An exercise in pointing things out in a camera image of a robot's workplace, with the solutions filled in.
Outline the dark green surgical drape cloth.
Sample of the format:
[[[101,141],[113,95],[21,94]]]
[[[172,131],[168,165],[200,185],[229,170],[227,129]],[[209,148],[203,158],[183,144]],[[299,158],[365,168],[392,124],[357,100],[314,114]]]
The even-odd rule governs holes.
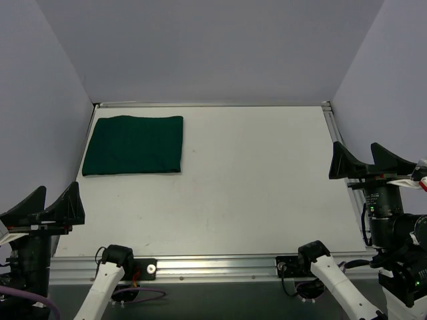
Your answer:
[[[183,146],[182,116],[97,120],[81,174],[179,173]]]

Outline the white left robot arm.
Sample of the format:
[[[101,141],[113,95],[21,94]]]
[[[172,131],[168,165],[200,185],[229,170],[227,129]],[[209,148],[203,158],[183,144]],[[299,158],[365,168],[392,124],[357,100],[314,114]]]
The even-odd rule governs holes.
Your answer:
[[[1,244],[10,245],[6,260],[10,271],[1,275],[2,319],[60,319],[48,299],[52,238],[69,234],[85,223],[78,182],[72,182],[59,198],[46,206],[47,189],[40,186],[10,210],[1,214]],[[97,264],[95,280],[76,319],[100,319],[122,279],[135,270],[133,251],[110,245]]]

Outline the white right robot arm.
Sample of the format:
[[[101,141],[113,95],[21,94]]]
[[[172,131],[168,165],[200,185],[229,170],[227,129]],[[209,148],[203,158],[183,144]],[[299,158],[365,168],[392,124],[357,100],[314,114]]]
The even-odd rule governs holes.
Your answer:
[[[425,319],[426,216],[405,213],[400,190],[426,190],[426,159],[407,161],[379,143],[370,148],[372,164],[334,142],[329,178],[350,179],[348,187],[364,194],[363,214],[376,254],[351,264],[377,270],[387,310],[381,311],[361,294],[319,240],[299,247],[296,267],[317,278],[349,319]]]

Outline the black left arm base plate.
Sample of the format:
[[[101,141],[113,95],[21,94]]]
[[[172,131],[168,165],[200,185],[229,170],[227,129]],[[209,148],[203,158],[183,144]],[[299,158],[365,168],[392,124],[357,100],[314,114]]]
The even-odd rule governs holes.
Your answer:
[[[134,259],[133,271],[131,272],[132,281],[153,281],[157,273],[157,259],[138,258]]]

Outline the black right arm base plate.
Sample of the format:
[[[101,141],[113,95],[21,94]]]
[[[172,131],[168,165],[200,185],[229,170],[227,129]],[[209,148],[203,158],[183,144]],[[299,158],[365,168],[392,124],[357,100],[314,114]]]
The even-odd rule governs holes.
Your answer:
[[[304,265],[297,255],[276,256],[275,260],[278,277],[286,279],[313,277],[310,269]]]

